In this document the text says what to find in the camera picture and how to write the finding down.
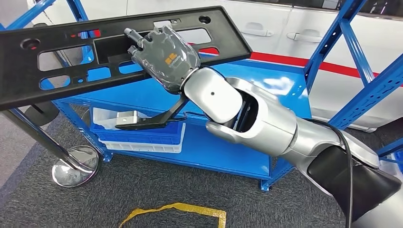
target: white car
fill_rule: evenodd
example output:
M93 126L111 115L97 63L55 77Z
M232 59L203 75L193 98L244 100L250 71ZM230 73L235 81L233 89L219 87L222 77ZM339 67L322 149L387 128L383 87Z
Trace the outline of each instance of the white car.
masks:
M337 15L337 2L325 0L320 9L234 0L81 0L89 19L101 19L167 10L222 5L229 13L259 61L304 66ZM28 0L29 7L34 0ZM403 53L403 19L376 14L359 14L351 23L375 75ZM74 22L66 1L57 0L33 23ZM202 38L185 34L188 42ZM309 95L314 118L329 120L347 104L363 84L341 36L321 65ZM374 131L403 116L400 87L351 125Z

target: black cable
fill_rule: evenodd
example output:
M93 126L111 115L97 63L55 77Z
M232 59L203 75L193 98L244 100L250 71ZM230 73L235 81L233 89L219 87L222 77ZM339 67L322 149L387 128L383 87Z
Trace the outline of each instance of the black cable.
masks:
M346 228L351 228L351 222L352 222L352 214L353 214L353 157L351 156L351 151L350 147L348 146L347 140L345 139L344 135L341 133L341 131L334 126L328 124L327 122L320 121L320 120L314 120L314 119L308 119L304 118L304 120L308 120L310 122L326 126L330 128L332 131L334 131L337 136L339 137L340 141L343 143L344 148L345 148L345 153L347 155L347 164L348 164L348 171L350 173L350 189L349 189L349 199L348 199L348 211L347 214L345 215L345 227Z
M173 119L169 119L168 122L178 122L178 121L184 121L188 118L187 114L192 114L192 115L197 115L197 116L202 116L202 117L206 117L206 115L204 114L200 114L200 113L194 113L194 112L183 112L183 117L180 118L173 118Z

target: blue shelving rack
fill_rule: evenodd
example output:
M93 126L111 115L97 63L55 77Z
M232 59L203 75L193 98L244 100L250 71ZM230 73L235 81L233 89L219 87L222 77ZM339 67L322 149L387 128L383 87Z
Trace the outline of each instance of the blue shelving rack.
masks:
M9 26L4 27L0 24L0 30L11 30L11 29L21 29L26 26L31 20L33 20L37 15L43 12L48 6L50 6L55 0L41 0L39 1L35 7L31 8L18 18L16 21L11 23ZM68 5L74 14L77 21L88 20L88 17L84 11L84 8L80 2L80 0L66 0ZM219 70L228 70L230 72L231 68L236 68L237 70L245 70L245 69L256 69L254 73L256 74L264 74L271 73L276 77L276 74L279 72L284 72L289 75L289 78L292 77L295 80L295 85L291 88L289 93L284 96L279 96L280 101L290 109L292 109L296 114L300 117L310 117L309 105L294 105L294 103L298 102L307 102L303 99L304 91L309 94L312 85L315 81L315 77L317 75L320 64L326 58L329 51L332 49L334 44L340 38L341 35L345 37L347 42L347 46L351 52L353 60L357 66L359 75L363 81L364 88L344 107L342 108L329 122L340 128L345 129L357 120L360 116L362 116L366 111L380 102L383 98L388 96L391 92L397 89L403 82L403 54L400 55L389 67L387 67L383 72L380 73L377 77L374 77L372 70L368 64L368 61L365 58L365 55L360 47L360 44L354 34L350 26L350 22L354 18L354 16L359 12L360 8L365 3L365 0L347 0L342 6L339 14L336 19L333 21L329 30L325 34L322 41L319 43L312 57L308 61L307 65L304 68L296 67L296 66L281 66L276 64L263 64L263 63L252 63L251 61L239 61L233 63L230 67L218 66ZM208 166L200 166L200 164L189 163L180 160L175 160L169 157L161 157L155 156L149 153L141 153L141 152L125 152L125 151L109 151L106 147L98 141L98 138L95 134L90 132L89 128L86 124L80 119L77 113L70 107L70 104L79 104L85 106L98 106L111 110L130 110L133 109L131 104L117 104L107 100L99 100L91 98L88 96L74 96L70 98L64 98L60 100L54 101L56 106L61 110L61 112L71 121L71 123L77 127L80 132L88 139L88 141L96 147L100 153L104 156L104 161L109 162L112 159L114 152L137 156L142 158L154 159L158 161L164 162L172 162L177 164L190 165L199 168L211 169L215 171L223 171L227 173L233 173L238 175L249 176L253 178L261 179L261 189L268 190L269 186L272 185L275 181L283 177L287 174L292 166L283 159L279 159L276 163L275 168L271 168L271 158L267 157L267 161L265 162L267 166L265 166L266 170L264 174L258 173L247 173L247 172L239 172L235 170L231 170L223 167L208 167ZM394 143L385 146L384 148L378 151L378 154L381 157L384 157L388 153L398 151L403 148L403 139L399 139ZM255 154L255 160L265 159L265 157L261 157L258 154Z

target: black plastic panel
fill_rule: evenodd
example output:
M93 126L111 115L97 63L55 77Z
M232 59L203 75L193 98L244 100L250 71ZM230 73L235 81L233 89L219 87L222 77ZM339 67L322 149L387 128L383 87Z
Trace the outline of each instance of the black plastic panel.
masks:
M123 36L123 30L132 28L146 34L154 28L155 21L173 19L176 31L203 28L209 33L211 42L193 45L194 49L216 48L220 54L202 58L203 65L250 57L250 47L221 6L0 32L0 111L150 78L143 72L119 72L119 64L130 60L126 53L130 41ZM81 31L96 29L101 33L99 38L77 36ZM94 50L96 59L91 63L50 71L38 69L40 53L82 45L90 45ZM99 67L109 67L112 76L86 81L87 71ZM70 76L70 84L53 90L40 89L41 80L59 75Z

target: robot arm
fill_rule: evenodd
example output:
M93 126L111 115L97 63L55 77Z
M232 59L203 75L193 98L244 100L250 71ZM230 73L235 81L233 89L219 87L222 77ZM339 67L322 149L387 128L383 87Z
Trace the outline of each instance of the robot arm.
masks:
M190 45L169 27L145 38L125 34L136 45L128 51L172 94L182 94L209 117L207 130L232 143L282 157L308 180L349 209L350 178L345 146L330 128L296 117L266 90L239 78L224 78L200 66ZM353 226L401 227L401 182L378 169L379 159L362 142L341 131L353 157Z
M333 196L346 215L349 172L346 152L336 133L296 117L277 97L254 84L239 78L227 78L227 82L242 94L241 115L232 127L207 122L207 130L229 142L286 159L316 187ZM374 151L341 132L353 156L353 227L401 227L403 220L397 215L403 209L401 182L378 169Z

